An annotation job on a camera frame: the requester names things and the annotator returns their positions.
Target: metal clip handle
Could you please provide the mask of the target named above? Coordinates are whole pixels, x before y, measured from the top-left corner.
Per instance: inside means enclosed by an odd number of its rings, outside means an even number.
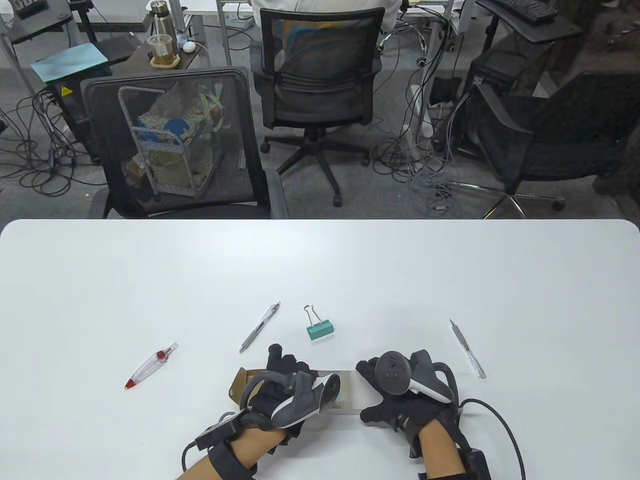
[[[307,310],[308,308],[311,308],[311,311],[314,313],[314,315],[318,319],[318,323],[322,323],[322,320],[320,320],[320,317],[318,316],[318,314],[314,310],[314,306],[313,305],[306,305],[305,308],[304,308],[304,311],[307,313],[307,316],[309,317],[309,323],[311,324],[311,326],[314,325],[314,322],[313,322],[313,320],[311,320],[311,314],[309,313],[309,310]]]

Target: computer keyboard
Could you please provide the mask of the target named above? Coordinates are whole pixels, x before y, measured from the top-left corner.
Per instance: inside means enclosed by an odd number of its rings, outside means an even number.
[[[491,0],[532,25],[549,22],[558,11],[539,0]]]
[[[19,19],[26,19],[48,7],[47,0],[9,0]]]

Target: pen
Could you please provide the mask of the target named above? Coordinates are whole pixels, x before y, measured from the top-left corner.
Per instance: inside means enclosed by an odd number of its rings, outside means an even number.
[[[462,332],[458,328],[458,325],[453,323],[452,319],[449,319],[449,323],[451,323],[451,328],[453,330],[453,333],[455,334],[456,338],[458,339],[458,342],[460,342],[460,345],[462,345],[462,348],[465,350],[465,352],[467,354],[467,358],[469,359],[469,363],[471,363],[471,366],[474,368],[478,378],[486,378],[486,373],[484,373],[484,370],[480,366],[480,363],[478,362],[478,359],[476,358],[474,353],[469,348],[469,344],[467,343],[467,340],[465,339],[465,336],[462,335]]]
[[[249,336],[246,338],[246,340],[242,342],[242,346],[240,347],[240,350],[239,350],[240,353],[242,353],[243,351],[249,348],[249,345],[251,345],[251,343],[258,336],[258,333],[262,331],[264,326],[267,325],[267,322],[271,320],[271,317],[275,315],[275,313],[278,311],[279,308],[280,308],[280,302],[274,303],[272,306],[269,307],[269,310],[267,310],[266,313],[260,319],[260,323],[258,324],[258,326],[255,327],[253,331],[249,333]]]
[[[129,378],[127,384],[124,386],[125,390],[129,388],[135,387],[137,384],[142,382],[145,378],[151,376],[155,373],[160,367],[162,367],[167,360],[169,360],[169,355],[173,353],[175,349],[178,348],[178,344],[172,344],[166,350],[159,350],[155,352],[151,358],[149,358],[142,366],[136,370],[136,372]]]

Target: white shirt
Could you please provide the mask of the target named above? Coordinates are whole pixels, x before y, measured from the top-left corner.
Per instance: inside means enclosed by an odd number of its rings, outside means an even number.
[[[384,7],[382,30],[390,31],[396,26],[396,18],[402,0],[252,0],[253,18],[260,27],[260,9],[284,10],[285,12],[337,13],[355,12]]]

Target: black glove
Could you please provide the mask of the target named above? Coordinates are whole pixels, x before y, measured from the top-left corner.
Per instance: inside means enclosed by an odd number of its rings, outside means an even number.
[[[378,357],[368,362],[362,360],[356,365],[356,370],[362,377],[382,395],[382,402],[365,408],[360,412],[360,420],[365,423],[384,422],[397,431],[401,430],[409,441],[410,456],[422,456],[418,433],[432,420],[437,419],[447,430],[451,438],[462,449],[468,447],[465,437],[457,424],[455,402],[442,403],[423,394],[407,391],[402,395],[392,395],[385,392],[376,381],[374,371]]]
[[[267,370],[283,375],[293,372],[304,372],[310,374],[313,380],[318,377],[317,371],[309,370],[309,365],[305,362],[297,362],[295,356],[282,356],[282,347],[277,343],[269,347]],[[276,407],[289,397],[291,397],[291,394],[286,393],[282,385],[272,381],[265,381],[260,387],[260,390],[258,390],[258,393],[249,401],[249,406],[252,410],[271,418]],[[289,436],[297,438],[298,435],[300,435],[300,429],[303,423],[304,422],[300,422],[289,427],[287,429]]]

